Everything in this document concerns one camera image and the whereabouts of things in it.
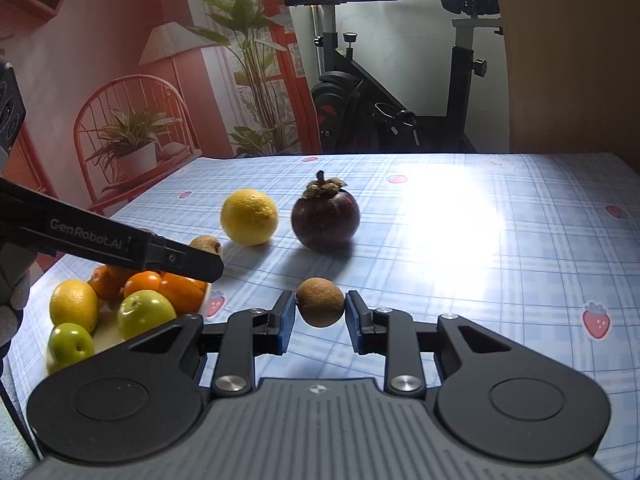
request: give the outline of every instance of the gloved hand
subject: gloved hand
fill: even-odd
[[[0,242],[0,359],[9,351],[22,323],[31,287],[29,267],[35,259],[34,251]]]

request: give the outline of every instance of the green apple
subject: green apple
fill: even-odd
[[[118,330],[122,338],[128,340],[175,317],[174,306],[162,294],[139,290],[120,304]]]
[[[49,336],[49,352],[57,369],[66,368],[94,355],[94,340],[80,325],[62,323]]]

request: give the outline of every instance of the exercise bike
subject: exercise bike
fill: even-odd
[[[475,151],[465,135],[472,74],[484,77],[487,63],[474,60],[473,38],[478,27],[502,34],[498,0],[441,0],[445,10],[469,18],[452,20],[456,43],[451,56],[446,116],[417,116],[398,101],[353,59],[357,34],[342,36],[347,49],[338,49],[335,7],[351,2],[399,0],[285,0],[285,5],[320,6],[322,35],[320,81],[312,88],[323,153],[407,153]]]

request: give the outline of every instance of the blue plaid tablecloth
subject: blue plaid tablecloth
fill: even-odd
[[[306,250],[291,230],[292,206],[320,169],[345,180],[360,205],[351,254]],[[224,199],[243,187],[278,206],[278,229],[264,246],[238,246],[220,227]],[[613,155],[201,158],[114,218],[181,242],[223,241],[225,273],[211,296],[223,306],[209,322],[270,308],[282,290],[321,276],[359,290],[370,307],[430,322],[455,312],[567,364],[609,394],[597,460],[621,480],[640,474],[640,176]],[[46,374],[53,288],[94,268],[65,256],[32,288],[9,354],[23,408]],[[583,317],[590,303],[606,311],[606,333]],[[428,383],[439,384],[433,357],[423,363]],[[256,375],[381,380],[383,357],[354,354],[343,322],[318,330],[297,318],[288,353],[258,357]]]

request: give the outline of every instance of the lampshade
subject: lampshade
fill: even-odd
[[[151,31],[138,66],[210,44],[213,42],[196,36],[178,23],[165,23]]]

